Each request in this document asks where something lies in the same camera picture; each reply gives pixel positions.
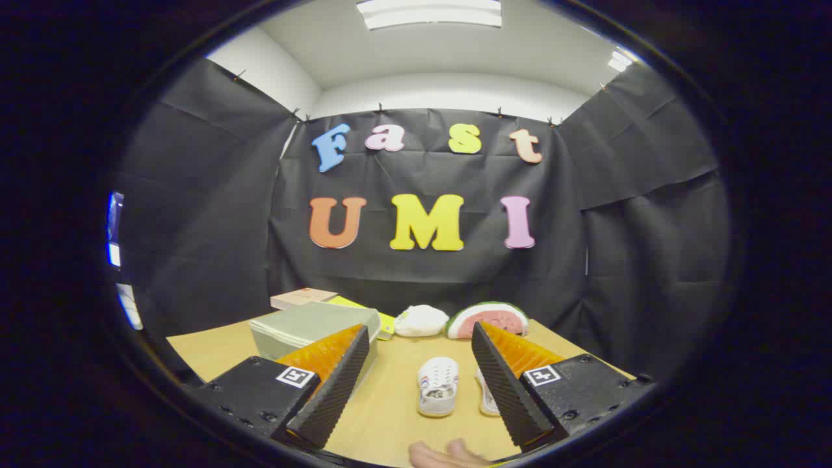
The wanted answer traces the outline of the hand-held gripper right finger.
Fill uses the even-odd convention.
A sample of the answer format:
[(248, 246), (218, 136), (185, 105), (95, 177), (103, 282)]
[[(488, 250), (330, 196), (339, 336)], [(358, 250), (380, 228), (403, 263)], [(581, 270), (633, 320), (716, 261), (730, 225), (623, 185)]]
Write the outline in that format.
[(471, 347), (523, 453), (594, 428), (655, 384), (648, 376), (628, 379), (592, 354), (561, 357), (490, 323), (474, 325)]

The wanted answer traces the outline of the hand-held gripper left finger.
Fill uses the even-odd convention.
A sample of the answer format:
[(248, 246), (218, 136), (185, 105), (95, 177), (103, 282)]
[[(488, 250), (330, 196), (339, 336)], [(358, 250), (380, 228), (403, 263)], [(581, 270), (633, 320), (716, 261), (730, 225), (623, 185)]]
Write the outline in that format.
[(250, 356), (195, 390), (229, 423), (304, 449), (323, 449), (371, 349), (356, 324), (279, 359)]

